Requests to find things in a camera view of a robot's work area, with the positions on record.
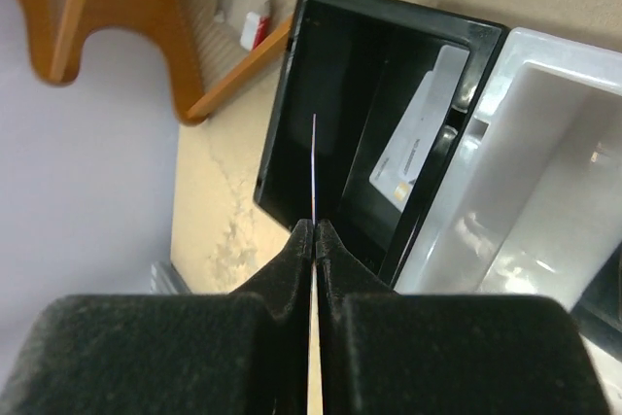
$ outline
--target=white plastic container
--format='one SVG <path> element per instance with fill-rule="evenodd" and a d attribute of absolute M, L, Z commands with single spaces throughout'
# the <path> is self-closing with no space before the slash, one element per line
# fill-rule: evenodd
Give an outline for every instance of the white plastic container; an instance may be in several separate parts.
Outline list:
<path fill-rule="evenodd" d="M 397 280 L 571 309 L 622 241 L 622 54 L 509 35 Z"/>

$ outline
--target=white wall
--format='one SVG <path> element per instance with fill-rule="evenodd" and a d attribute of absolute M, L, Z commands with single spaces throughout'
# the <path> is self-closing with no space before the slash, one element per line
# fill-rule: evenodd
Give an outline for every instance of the white wall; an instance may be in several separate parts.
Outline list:
<path fill-rule="evenodd" d="M 64 294 L 146 292 L 170 254 L 178 124 L 159 50 L 96 33 L 78 80 L 35 78 L 0 0 L 0 384 L 37 312 Z"/>

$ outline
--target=floor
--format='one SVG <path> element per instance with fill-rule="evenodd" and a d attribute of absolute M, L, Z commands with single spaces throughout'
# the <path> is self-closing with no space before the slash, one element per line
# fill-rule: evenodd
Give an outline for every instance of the floor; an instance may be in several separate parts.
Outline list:
<path fill-rule="evenodd" d="M 277 1 L 285 10 L 293 4 Z M 405 1 L 622 51 L 622 0 Z M 275 65 L 213 118 L 181 130 L 172 259 L 195 292 L 230 291 L 287 238 L 252 199 L 277 82 Z M 310 413 L 320 413 L 317 353 L 311 360 Z"/>

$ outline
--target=black plastic tray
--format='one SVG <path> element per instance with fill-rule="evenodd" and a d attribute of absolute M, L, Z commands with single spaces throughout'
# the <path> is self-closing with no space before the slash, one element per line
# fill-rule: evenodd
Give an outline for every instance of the black plastic tray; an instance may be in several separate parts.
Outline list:
<path fill-rule="evenodd" d="M 507 28 L 398 0 L 298 0 L 263 149 L 256 203 L 292 228 L 310 218 L 317 114 L 318 219 L 393 284 L 430 209 Z M 401 213 L 368 181 L 438 51 L 469 51 L 451 107 Z"/>

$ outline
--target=wooden shelf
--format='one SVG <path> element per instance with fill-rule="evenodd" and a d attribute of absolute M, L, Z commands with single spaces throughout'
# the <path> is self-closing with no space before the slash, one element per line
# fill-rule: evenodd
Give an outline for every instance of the wooden shelf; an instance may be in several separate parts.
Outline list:
<path fill-rule="evenodd" d="M 167 61 L 179 121 L 200 123 L 280 56 L 292 19 L 279 24 L 230 73 L 204 92 L 190 19 L 182 1 L 19 0 L 26 18 L 32 66 L 49 83 L 70 83 L 78 76 L 83 46 L 90 34 L 111 27 L 135 31 L 158 45 Z"/>

